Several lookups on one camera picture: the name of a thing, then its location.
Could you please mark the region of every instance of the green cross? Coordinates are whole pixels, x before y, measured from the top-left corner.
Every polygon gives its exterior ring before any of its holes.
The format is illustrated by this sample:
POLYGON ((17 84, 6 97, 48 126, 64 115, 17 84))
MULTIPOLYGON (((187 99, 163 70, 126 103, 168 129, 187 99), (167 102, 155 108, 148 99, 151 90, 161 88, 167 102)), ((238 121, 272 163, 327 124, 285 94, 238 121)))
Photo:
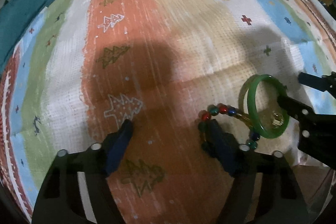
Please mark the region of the green cross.
POLYGON ((266 53, 266 55, 269 56, 270 51, 271 51, 271 48, 269 48, 267 45, 266 49, 264 50, 264 53, 266 53))

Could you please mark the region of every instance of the green stripe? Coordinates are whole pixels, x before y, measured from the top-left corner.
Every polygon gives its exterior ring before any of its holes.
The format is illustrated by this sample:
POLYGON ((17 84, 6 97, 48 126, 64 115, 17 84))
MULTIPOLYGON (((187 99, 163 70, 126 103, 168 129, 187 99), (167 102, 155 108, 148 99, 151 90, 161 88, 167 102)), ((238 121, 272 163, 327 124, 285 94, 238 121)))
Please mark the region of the green stripe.
POLYGON ((25 139, 26 157, 37 188, 41 187, 49 166, 56 155, 50 135, 51 129, 47 126, 48 121, 42 119, 41 97, 44 88, 47 86, 46 68, 61 26, 65 21, 66 11, 72 1, 55 0, 46 11, 45 23, 36 37, 31 56, 27 91, 21 108, 21 133, 25 139), (36 122, 40 130, 37 135, 33 124, 35 116, 41 118, 41 123, 36 122))

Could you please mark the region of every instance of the red bead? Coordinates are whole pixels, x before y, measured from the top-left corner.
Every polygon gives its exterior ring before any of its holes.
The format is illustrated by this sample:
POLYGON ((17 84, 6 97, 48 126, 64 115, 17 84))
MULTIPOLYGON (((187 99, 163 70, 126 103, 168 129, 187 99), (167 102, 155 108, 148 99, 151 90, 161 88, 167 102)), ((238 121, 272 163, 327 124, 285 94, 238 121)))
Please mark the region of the red bead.
POLYGON ((227 114, 227 105, 220 104, 218 105, 220 114, 227 114))
POLYGON ((207 121, 210 118, 211 118, 211 114, 209 112, 205 112, 201 117, 202 121, 207 121))

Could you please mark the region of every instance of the blue bead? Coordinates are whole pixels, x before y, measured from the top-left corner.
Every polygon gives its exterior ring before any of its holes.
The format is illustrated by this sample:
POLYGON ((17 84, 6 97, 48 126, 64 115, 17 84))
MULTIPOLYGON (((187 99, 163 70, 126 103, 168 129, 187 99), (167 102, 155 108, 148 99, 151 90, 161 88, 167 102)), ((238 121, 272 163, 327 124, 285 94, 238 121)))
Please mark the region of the blue bead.
POLYGON ((255 132, 253 130, 250 131, 250 139, 253 140, 254 142, 260 140, 260 134, 258 132, 255 132))
POLYGON ((227 106, 227 115, 230 117, 236 115, 237 110, 233 106, 227 106))

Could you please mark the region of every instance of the cross print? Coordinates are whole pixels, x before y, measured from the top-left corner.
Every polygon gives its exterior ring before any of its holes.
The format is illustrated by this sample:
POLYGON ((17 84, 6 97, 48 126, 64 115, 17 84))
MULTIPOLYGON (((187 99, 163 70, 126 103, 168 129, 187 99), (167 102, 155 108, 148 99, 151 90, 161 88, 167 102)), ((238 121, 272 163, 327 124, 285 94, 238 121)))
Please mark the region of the cross print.
POLYGON ((285 17, 285 20, 286 20, 286 22, 287 22, 288 24, 291 24, 291 25, 292 25, 292 22, 289 20, 288 17, 285 17))
POLYGON ((250 22, 252 22, 252 20, 250 18, 247 18, 245 15, 242 15, 242 21, 246 22, 247 25, 252 25, 250 22))
POLYGON ((267 45, 266 49, 264 50, 264 53, 266 53, 266 55, 269 56, 270 51, 271 51, 271 48, 269 48, 267 45))

